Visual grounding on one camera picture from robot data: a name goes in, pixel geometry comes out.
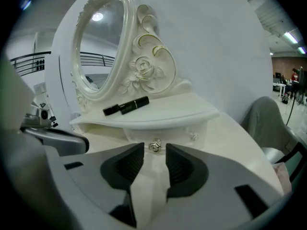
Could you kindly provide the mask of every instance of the white shelf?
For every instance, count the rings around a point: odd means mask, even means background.
[[[218,110],[195,93],[173,95],[150,100],[150,103],[130,113],[105,116],[92,111],[70,121],[71,125],[99,124],[129,129],[162,129],[182,127],[218,117]]]

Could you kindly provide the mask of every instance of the ceiling light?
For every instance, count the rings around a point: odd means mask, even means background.
[[[93,21],[99,21],[103,18],[104,16],[101,13],[96,13],[92,16]]]
[[[306,53],[305,50],[304,50],[302,47],[298,47],[298,50],[299,50],[299,52],[300,52],[301,54],[305,54],[305,53]]]
[[[27,7],[29,7],[31,4],[31,0],[21,0],[20,1],[20,8],[22,10],[25,10]]]
[[[285,33],[284,35],[289,38],[292,43],[297,44],[297,40],[290,33]]]

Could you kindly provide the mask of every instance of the black railing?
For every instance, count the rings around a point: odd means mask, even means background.
[[[51,54],[50,51],[33,53],[11,59],[10,62],[20,76],[45,70],[45,55]]]
[[[82,66],[112,67],[115,58],[106,55],[80,52],[80,59]]]
[[[39,52],[25,56],[16,57],[11,59],[10,62],[16,69],[20,76],[45,70],[45,55],[51,54],[51,51]],[[82,66],[98,66],[98,67],[112,67],[114,57],[80,52],[80,59]]]

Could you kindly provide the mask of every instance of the lipstick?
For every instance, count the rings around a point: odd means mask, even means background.
[[[149,99],[148,96],[141,97],[139,99],[126,102],[124,104],[119,105],[119,110],[121,114],[126,114],[129,113],[135,109],[138,109],[142,106],[148,105],[149,104]]]
[[[105,116],[109,116],[109,115],[114,114],[118,111],[119,111],[119,106],[117,104],[103,109]]]

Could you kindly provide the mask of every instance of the oval mirror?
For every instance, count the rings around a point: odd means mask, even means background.
[[[99,90],[111,72],[124,20],[121,0],[107,0],[93,12],[81,38],[79,73],[92,90]]]

